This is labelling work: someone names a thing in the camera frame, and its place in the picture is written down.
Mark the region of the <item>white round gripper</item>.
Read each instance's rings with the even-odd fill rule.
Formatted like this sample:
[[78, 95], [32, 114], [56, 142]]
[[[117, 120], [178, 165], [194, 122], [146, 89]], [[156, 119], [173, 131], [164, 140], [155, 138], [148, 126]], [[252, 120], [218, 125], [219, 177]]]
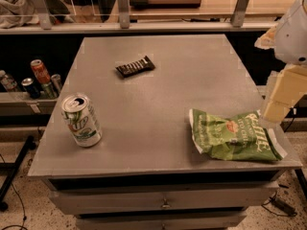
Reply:
[[295, 0], [277, 27], [258, 37], [254, 46], [274, 49], [277, 59], [291, 63], [280, 72], [271, 71], [260, 108], [261, 124], [280, 124], [307, 93], [307, 67], [300, 66], [307, 64], [307, 0]]

